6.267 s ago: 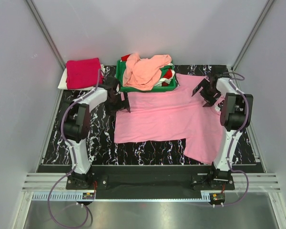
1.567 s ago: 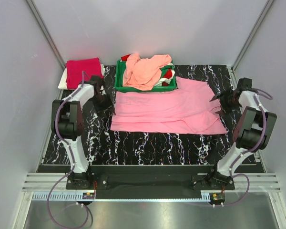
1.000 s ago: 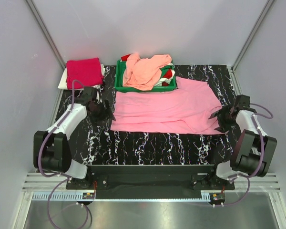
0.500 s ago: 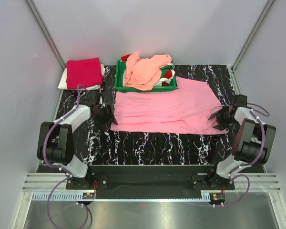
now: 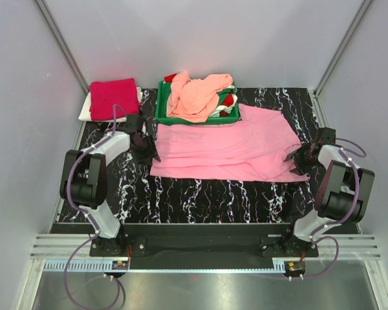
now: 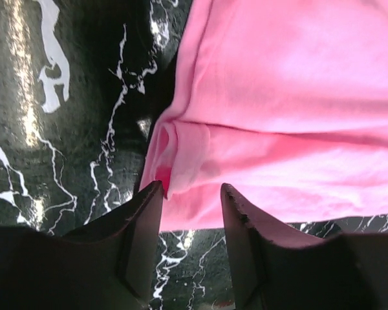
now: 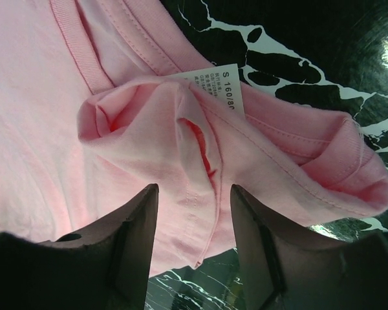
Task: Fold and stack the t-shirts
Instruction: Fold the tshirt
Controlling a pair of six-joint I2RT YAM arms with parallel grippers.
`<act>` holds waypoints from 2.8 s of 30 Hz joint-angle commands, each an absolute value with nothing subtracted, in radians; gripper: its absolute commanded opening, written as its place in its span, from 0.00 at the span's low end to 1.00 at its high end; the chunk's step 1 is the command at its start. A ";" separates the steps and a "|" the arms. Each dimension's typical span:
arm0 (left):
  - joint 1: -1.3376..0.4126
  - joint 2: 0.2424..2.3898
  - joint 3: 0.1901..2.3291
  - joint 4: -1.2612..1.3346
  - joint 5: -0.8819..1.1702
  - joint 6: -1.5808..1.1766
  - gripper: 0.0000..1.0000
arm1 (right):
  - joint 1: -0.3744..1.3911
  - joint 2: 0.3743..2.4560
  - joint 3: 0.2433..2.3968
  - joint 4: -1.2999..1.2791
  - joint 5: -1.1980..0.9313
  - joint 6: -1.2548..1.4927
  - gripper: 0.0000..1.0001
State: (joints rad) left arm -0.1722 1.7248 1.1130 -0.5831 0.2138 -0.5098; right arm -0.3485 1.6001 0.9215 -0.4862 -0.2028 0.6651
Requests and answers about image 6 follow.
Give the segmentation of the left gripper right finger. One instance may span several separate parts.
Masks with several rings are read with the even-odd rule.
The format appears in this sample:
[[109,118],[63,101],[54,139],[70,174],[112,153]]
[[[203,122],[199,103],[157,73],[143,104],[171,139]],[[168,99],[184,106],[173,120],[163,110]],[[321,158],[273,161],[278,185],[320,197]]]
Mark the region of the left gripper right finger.
[[221,203],[237,309],[388,309],[388,233],[318,238],[227,183]]

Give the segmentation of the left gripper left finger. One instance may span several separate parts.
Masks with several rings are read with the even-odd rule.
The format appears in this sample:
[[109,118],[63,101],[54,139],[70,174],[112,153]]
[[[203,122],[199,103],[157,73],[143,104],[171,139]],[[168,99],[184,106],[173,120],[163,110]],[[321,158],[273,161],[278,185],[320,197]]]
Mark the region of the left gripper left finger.
[[0,227],[0,309],[147,309],[163,187],[64,236]]

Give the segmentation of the pink t shirt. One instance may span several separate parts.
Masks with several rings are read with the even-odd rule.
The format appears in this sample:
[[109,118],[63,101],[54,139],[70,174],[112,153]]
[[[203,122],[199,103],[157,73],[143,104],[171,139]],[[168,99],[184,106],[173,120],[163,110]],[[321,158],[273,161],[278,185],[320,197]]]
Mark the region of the pink t shirt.
[[232,184],[286,222],[388,214],[388,1],[194,1],[141,180],[161,231]]

